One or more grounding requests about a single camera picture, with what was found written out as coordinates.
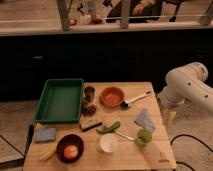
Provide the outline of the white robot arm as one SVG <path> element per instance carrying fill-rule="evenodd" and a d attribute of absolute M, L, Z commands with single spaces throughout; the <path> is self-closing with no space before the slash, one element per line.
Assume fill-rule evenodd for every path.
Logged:
<path fill-rule="evenodd" d="M 207 67 L 200 62 L 174 68 L 166 74 L 166 86 L 157 95 L 166 127 L 176 116 L 172 108 L 183 104 L 185 100 L 192 101 L 213 115 L 213 88 L 205 84 L 207 78 Z"/>

